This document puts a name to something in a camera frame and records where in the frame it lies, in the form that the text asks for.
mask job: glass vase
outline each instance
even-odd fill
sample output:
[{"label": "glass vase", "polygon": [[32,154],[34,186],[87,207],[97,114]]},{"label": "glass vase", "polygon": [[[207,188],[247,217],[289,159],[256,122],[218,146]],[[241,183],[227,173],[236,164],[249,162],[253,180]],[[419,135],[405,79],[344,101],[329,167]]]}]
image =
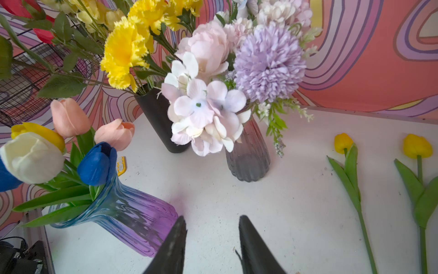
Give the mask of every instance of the glass vase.
[{"label": "glass vase", "polygon": [[268,172],[271,158],[253,118],[245,124],[240,139],[241,143],[234,143],[232,152],[226,151],[228,168],[240,181],[258,181]]},{"label": "glass vase", "polygon": [[[65,205],[51,206],[49,212]],[[84,213],[51,226],[67,228],[95,222],[141,255],[153,257],[177,218],[172,205],[121,184],[115,176]]]}]

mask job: yellow carnation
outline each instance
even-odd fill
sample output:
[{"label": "yellow carnation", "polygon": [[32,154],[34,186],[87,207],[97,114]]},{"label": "yellow carnation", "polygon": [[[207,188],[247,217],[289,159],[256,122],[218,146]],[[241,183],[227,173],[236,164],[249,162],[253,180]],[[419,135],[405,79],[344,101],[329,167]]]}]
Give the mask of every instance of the yellow carnation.
[{"label": "yellow carnation", "polygon": [[203,0],[170,0],[170,6],[175,10],[174,14],[180,16],[183,14],[183,9],[190,10],[191,13],[199,17],[201,7],[204,4]]},{"label": "yellow carnation", "polygon": [[149,65],[142,59],[148,53],[146,43],[150,35],[143,37],[138,33],[136,17],[122,19],[115,23],[115,28],[105,42],[105,55],[100,62],[101,69],[108,72],[109,84],[116,89],[125,89],[129,85],[137,90],[134,77],[129,70],[134,66]]},{"label": "yellow carnation", "polygon": [[142,35],[149,30],[149,27],[159,35],[166,8],[167,3],[164,0],[139,0],[129,10],[128,17],[137,17],[140,20],[143,28],[139,28],[139,32]]}]

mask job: peach tulip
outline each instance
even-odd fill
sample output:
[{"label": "peach tulip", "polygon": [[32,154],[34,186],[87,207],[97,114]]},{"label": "peach tulip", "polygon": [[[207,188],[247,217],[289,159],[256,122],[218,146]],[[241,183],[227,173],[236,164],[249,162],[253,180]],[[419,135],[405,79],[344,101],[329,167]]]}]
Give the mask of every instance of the peach tulip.
[{"label": "peach tulip", "polygon": [[55,130],[64,138],[87,133],[90,120],[78,103],[71,99],[53,100],[50,104]]},{"label": "peach tulip", "polygon": [[96,144],[107,142],[117,151],[124,150],[134,136],[135,126],[133,123],[123,122],[116,119],[109,124],[101,126],[94,135]]}]

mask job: purple vase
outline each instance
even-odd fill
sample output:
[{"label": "purple vase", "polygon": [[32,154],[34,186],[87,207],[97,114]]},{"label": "purple vase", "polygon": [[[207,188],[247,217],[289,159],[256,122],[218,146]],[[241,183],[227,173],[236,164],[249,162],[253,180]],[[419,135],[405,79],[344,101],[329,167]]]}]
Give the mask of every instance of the purple vase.
[{"label": "purple vase", "polygon": [[[49,212],[63,206],[51,206]],[[172,205],[121,184],[115,176],[84,213],[51,226],[67,228],[95,222],[141,255],[153,257],[177,218]]]}]

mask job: yellow tulip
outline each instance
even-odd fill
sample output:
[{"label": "yellow tulip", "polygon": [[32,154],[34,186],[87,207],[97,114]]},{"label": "yellow tulip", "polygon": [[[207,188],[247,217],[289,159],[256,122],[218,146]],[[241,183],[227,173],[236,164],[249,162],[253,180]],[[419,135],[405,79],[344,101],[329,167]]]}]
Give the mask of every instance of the yellow tulip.
[{"label": "yellow tulip", "polygon": [[61,152],[64,152],[65,149],[65,142],[64,138],[62,138],[61,135],[54,132],[53,130],[50,130],[46,127],[43,127],[42,125],[35,124],[35,123],[23,123],[21,125],[15,125],[11,128],[11,138],[15,139],[17,136],[23,133],[27,132],[33,132],[38,134],[39,136],[43,137],[47,141],[54,144]]},{"label": "yellow tulip", "polygon": [[414,134],[409,134],[406,136],[403,142],[403,151],[406,156],[413,159],[416,159],[417,155],[427,158],[433,154],[432,146],[426,140],[426,138]]},{"label": "yellow tulip", "polygon": [[335,150],[337,153],[344,154],[344,149],[350,149],[353,145],[353,140],[346,133],[335,136]]}]

